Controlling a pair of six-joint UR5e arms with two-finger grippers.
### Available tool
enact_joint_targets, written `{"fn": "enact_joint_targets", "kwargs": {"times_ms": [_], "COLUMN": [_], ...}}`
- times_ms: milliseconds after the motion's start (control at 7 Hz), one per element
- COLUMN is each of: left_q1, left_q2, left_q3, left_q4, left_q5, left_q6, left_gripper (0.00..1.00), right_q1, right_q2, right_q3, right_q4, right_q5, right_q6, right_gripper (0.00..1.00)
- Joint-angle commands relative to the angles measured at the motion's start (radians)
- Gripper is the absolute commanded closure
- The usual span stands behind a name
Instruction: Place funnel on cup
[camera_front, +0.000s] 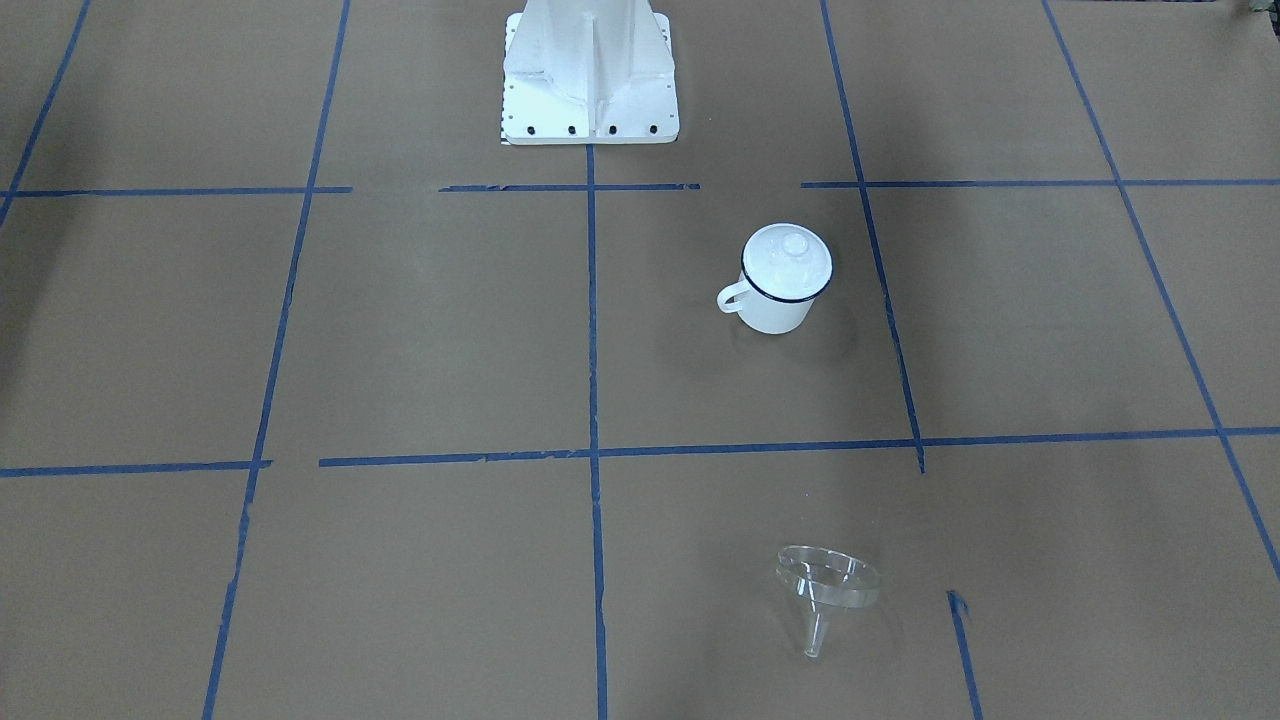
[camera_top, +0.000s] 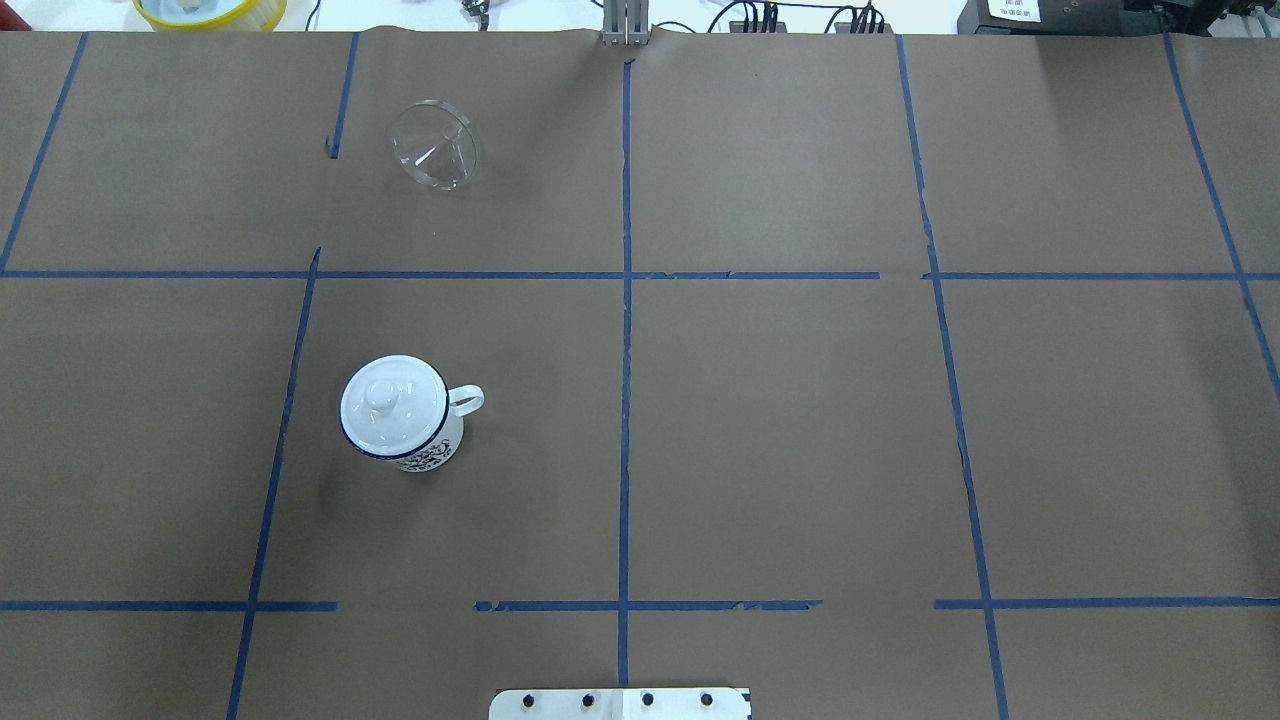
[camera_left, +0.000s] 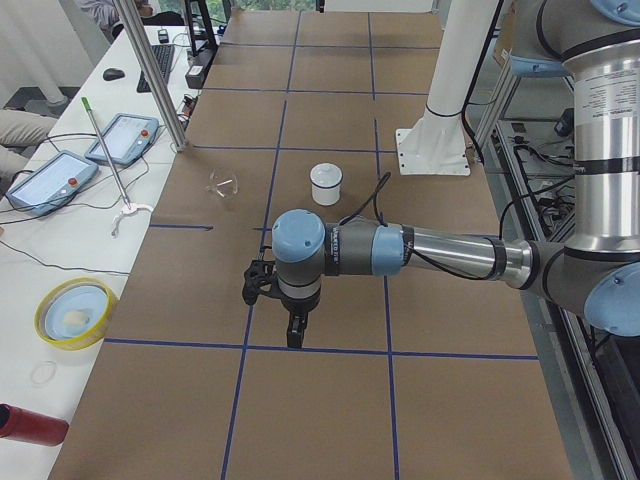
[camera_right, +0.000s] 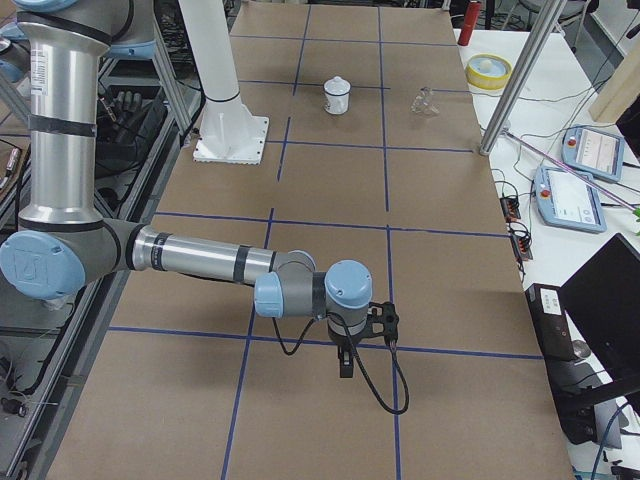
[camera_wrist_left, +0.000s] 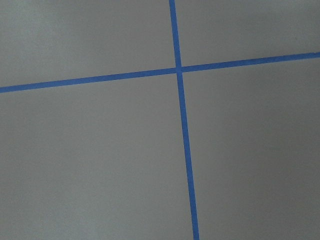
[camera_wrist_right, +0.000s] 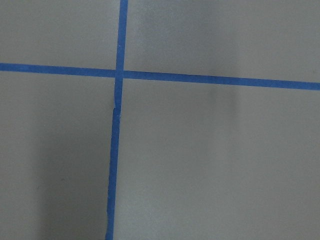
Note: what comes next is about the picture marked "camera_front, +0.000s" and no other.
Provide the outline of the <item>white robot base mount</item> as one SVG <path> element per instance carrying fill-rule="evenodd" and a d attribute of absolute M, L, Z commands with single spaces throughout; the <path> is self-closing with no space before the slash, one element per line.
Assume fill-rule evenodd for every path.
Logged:
<path fill-rule="evenodd" d="M 500 140 L 672 143 L 672 27 L 649 1 L 527 1 L 504 24 Z"/>

